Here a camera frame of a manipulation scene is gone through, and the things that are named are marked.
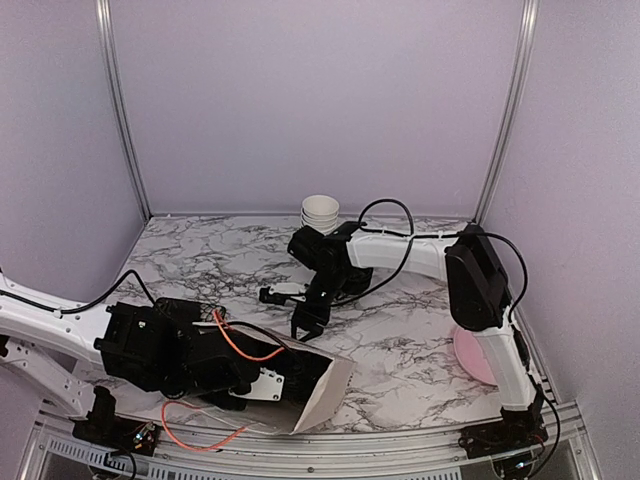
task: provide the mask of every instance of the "white marble surface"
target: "white marble surface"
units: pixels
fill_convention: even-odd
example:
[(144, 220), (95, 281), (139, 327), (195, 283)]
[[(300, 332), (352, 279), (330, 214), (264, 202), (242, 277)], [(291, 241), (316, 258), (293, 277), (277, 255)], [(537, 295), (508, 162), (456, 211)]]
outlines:
[[(225, 305), (232, 320), (288, 334), (292, 307), (260, 304), (257, 289), (282, 281), (305, 283), (313, 276), (286, 252), (298, 222), (296, 217), (154, 218), (125, 268), (135, 268), (156, 297), (209, 300)], [(417, 222), (420, 231), (460, 227), (443, 220)], [(378, 271), (374, 282), (389, 273)], [(145, 301), (131, 283), (110, 300)], [(495, 416), (500, 409), (496, 390), (473, 380), (456, 360), (454, 327), (446, 285), (414, 274), (403, 273), (380, 291), (334, 309), (324, 335), (312, 344), (355, 360), (357, 367), (336, 416), (314, 431), (415, 429)], [(143, 394), (82, 366), (77, 371), (108, 384), (119, 412), (159, 418), (159, 394)], [(179, 407), (169, 418), (220, 426)]]

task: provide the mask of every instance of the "stack of bowls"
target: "stack of bowls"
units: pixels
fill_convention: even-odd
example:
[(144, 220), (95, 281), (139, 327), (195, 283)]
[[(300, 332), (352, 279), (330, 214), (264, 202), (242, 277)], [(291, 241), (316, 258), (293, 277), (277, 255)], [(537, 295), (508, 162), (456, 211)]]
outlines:
[(340, 204), (326, 195), (311, 195), (302, 202), (302, 226), (308, 225), (326, 235), (338, 226)]

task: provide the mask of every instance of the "orange cable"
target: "orange cable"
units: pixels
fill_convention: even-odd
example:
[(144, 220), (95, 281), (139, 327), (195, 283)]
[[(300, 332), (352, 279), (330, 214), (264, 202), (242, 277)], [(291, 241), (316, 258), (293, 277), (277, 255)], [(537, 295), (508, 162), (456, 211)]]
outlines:
[(225, 338), (227, 343), (229, 343), (229, 345), (231, 345), (231, 348), (233, 348), (238, 353), (238, 355), (240, 355), (241, 357), (246, 358), (247, 360), (251, 360), (253, 362), (266, 362), (267, 360), (271, 360), (273, 357), (278, 355), (280, 352), (284, 352), (284, 348), (280, 347), (276, 351), (274, 351), (274, 352), (270, 353), (269, 355), (267, 355), (266, 357), (252, 357), (251, 355), (247, 355), (242, 350), (240, 350), (235, 343), (233, 343), (233, 340), (231, 340), (231, 338), (229, 338), (229, 335), (227, 335), (227, 332), (224, 331), (224, 327), (223, 327), (222, 324), (224, 323), (225, 325), (227, 325), (227, 323), (222, 319), (222, 317), (220, 317), (220, 314), (218, 313), (217, 310), (215, 310), (213, 312), (213, 318), (216, 319), (216, 323), (218, 324), (218, 328), (220, 329), (220, 332), (222, 333), (222, 336)]
[(169, 429), (169, 425), (167, 425), (167, 421), (165, 418), (165, 411), (167, 409), (167, 406), (171, 404), (182, 405), (183, 407), (189, 408), (191, 410), (201, 410), (201, 409), (198, 407), (194, 407), (193, 405), (189, 405), (188, 403), (176, 402), (175, 400), (168, 400), (162, 404), (162, 414), (160, 416), (162, 420), (162, 427), (164, 428), (164, 431), (167, 432), (167, 435), (169, 435), (169, 438), (171, 438), (171, 440), (173, 440), (176, 445), (184, 448), (185, 450), (190, 450), (192, 452), (209, 452), (211, 450), (218, 450), (219, 448), (224, 447), (227, 443), (229, 443), (231, 440), (236, 438), (238, 435), (240, 435), (242, 432), (244, 432), (247, 429), (247, 427), (241, 427), (235, 432), (233, 432), (231, 435), (229, 435), (227, 438), (222, 440), (221, 442), (218, 442), (215, 445), (211, 445), (210, 447), (192, 447), (191, 445), (187, 445), (186, 443), (178, 439), (178, 437), (176, 437), (173, 434), (173, 432)]

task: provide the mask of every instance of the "metal corner bracket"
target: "metal corner bracket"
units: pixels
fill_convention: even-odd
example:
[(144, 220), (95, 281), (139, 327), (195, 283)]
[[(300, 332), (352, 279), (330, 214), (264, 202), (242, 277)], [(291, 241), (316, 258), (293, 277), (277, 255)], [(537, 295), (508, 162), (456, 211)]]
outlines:
[(98, 16), (98, 30), (100, 32), (100, 43), (103, 50), (107, 83), (109, 84), (109, 91), (111, 93), (111, 102), (116, 117), (120, 142), (122, 143), (127, 170), (129, 171), (136, 202), (140, 209), (140, 215), (146, 224), (149, 219), (151, 219), (152, 214), (149, 199), (147, 198), (147, 193), (142, 182), (136, 151), (133, 147), (129, 121), (127, 120), (124, 94), (122, 92), (120, 72), (118, 70), (116, 57), (116, 45), (111, 26), (111, 7), (109, 0), (96, 0), (96, 13)]
[(522, 98), (524, 84), (529, 68), (529, 59), (531, 57), (531, 49), (533, 47), (533, 34), (538, 18), (539, 0), (524, 0), (522, 10), (522, 22), (520, 24), (520, 34), (518, 36), (518, 44), (516, 46), (516, 57), (513, 64), (513, 73), (511, 76), (511, 84), (507, 95), (507, 103), (505, 104), (502, 115), (498, 138), (493, 149), (493, 156), (489, 165), (489, 171), (484, 181), (482, 193), (476, 207), (474, 220), (482, 225), (489, 210), (491, 200), (495, 194), (498, 185), (500, 171), (507, 155), (507, 147), (509, 139), (513, 131), (518, 106)]

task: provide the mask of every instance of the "gray wall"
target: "gray wall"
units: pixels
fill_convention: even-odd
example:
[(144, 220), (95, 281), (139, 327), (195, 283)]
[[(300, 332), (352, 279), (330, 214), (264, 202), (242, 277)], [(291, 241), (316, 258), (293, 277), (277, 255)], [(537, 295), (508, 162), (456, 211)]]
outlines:
[(639, 26), (638, 1), (542, 2), (486, 222), (528, 260), (524, 314), (606, 480), (640, 470)]
[(113, 0), (155, 212), (471, 217), (511, 76), (513, 0)]
[[(94, 3), (0, 1), (0, 264), (87, 300), (142, 229), (116, 133)], [(39, 398), (0, 369), (0, 477), (14, 478)]]

